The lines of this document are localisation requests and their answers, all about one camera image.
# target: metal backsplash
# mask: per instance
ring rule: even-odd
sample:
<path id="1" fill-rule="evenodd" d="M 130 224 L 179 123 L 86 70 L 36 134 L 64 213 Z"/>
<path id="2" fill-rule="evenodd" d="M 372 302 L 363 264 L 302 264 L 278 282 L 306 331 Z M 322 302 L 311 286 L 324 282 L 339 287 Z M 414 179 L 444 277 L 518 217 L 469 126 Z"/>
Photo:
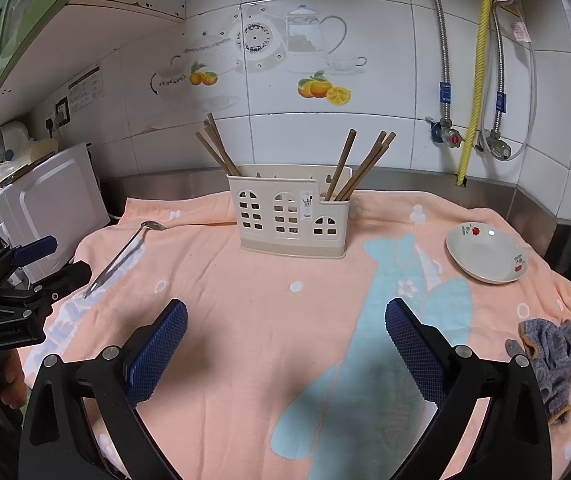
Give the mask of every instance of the metal backsplash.
<path id="1" fill-rule="evenodd" d="M 505 218 L 534 250 L 545 256 L 551 267 L 558 267 L 563 259 L 567 261 L 570 258 L 571 227 L 560 224 L 555 215 L 517 186 L 468 178 L 466 187 L 457 187 L 455 178 L 443 173 L 374 168 L 359 188 L 427 191 L 466 208 L 491 208 Z M 185 200 L 229 189 L 226 174 L 218 169 L 169 171 L 101 182 L 105 205 L 115 215 L 123 213 L 127 197 Z"/>

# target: utensil holder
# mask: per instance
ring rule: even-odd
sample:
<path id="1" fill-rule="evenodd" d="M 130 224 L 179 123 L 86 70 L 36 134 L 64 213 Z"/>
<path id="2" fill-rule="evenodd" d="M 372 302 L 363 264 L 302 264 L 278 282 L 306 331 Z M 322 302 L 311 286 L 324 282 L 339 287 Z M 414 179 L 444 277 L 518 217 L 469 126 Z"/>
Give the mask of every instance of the utensil holder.
<path id="1" fill-rule="evenodd" d="M 304 258 L 342 258 L 349 201 L 325 202 L 334 166 L 239 166 L 228 176 L 243 248 Z M 352 176 L 344 168 L 336 190 Z"/>

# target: white appliance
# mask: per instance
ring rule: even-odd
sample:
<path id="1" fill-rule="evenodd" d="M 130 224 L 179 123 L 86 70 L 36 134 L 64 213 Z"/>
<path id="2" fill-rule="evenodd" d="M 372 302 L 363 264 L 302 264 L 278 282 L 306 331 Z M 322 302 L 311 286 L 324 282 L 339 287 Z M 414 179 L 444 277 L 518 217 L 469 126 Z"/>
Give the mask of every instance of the white appliance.
<path id="1" fill-rule="evenodd" d="M 51 235 L 54 254 L 24 267 L 31 283 L 59 270 L 79 242 L 109 222 L 84 144 L 57 153 L 0 189 L 0 236 L 11 247 Z"/>

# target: metal ladle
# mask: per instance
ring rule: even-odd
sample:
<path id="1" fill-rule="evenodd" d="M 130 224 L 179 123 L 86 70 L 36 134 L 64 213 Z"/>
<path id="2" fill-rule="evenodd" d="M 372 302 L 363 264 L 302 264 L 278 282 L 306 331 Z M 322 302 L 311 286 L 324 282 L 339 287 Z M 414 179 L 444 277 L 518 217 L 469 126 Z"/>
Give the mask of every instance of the metal ladle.
<path id="1" fill-rule="evenodd" d="M 155 222 L 153 220 L 146 220 L 145 222 L 143 222 L 140 225 L 139 230 L 136 233 L 134 233 L 134 236 L 130 238 L 130 240 L 124 245 L 123 249 L 119 251 L 119 253 L 114 257 L 114 259 L 107 265 L 107 267 L 105 267 L 103 272 L 101 272 L 101 274 L 99 274 L 96 277 L 96 279 L 91 283 L 91 285 L 88 287 L 88 290 L 86 290 L 85 294 L 83 294 L 84 300 L 86 300 L 88 296 L 92 294 L 92 292 L 94 292 L 97 288 L 99 288 L 99 286 L 103 285 L 105 281 L 107 281 L 106 276 L 110 268 L 119 259 L 119 256 L 121 256 L 121 254 L 123 254 L 123 252 L 130 246 L 130 244 L 134 241 L 134 238 L 136 238 L 139 235 L 139 233 L 143 231 L 143 229 L 145 228 L 152 229 L 155 231 L 165 231 L 165 229 L 167 229 L 165 225 L 161 225 L 160 223 Z"/>

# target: pink blanket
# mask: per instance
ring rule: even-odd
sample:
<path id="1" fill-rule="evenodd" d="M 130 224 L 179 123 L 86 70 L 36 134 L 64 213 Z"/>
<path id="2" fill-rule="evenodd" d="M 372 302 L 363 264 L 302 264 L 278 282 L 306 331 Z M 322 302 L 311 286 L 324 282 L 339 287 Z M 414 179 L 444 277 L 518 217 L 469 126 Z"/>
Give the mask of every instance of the pink blanket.
<path id="1" fill-rule="evenodd" d="M 402 297 L 451 344 L 507 361 L 517 325 L 571 320 L 571 283 L 497 213 L 419 192 L 357 192 L 341 260 L 240 248 L 229 193 L 161 202 L 128 200 L 117 226 L 76 252 L 96 276 L 143 220 L 147 232 L 87 300 L 59 301 L 47 340 L 21 351 L 28 382 L 41 360 L 94 358 L 154 321 L 172 298 L 187 305 L 187 335 L 138 411 L 185 479 L 387 480 L 427 426 L 425 402 L 385 332 L 385 305 Z M 487 222 L 526 247 L 518 282 L 485 285 L 451 259 L 444 240 L 464 221 Z M 478 403 L 445 477 L 463 466 L 485 412 Z M 120 460 L 90 406 L 99 445 Z M 551 430 L 553 477 L 571 458 L 569 422 Z"/>

